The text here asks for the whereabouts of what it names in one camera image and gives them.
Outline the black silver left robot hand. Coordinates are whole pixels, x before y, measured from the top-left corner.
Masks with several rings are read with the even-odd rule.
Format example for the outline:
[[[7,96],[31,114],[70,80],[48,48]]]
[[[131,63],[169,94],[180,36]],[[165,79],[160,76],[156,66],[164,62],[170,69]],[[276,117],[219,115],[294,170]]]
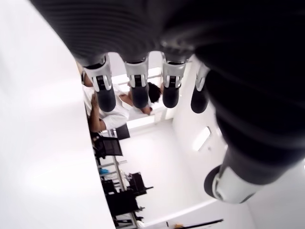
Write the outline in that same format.
[[[195,55],[195,113],[208,102],[228,149],[204,181],[226,203],[247,201],[305,157],[305,3],[302,0],[34,0],[85,69],[99,107],[116,101],[109,52],[124,61],[133,103],[148,104],[148,54],[163,54],[163,102],[178,103]]]

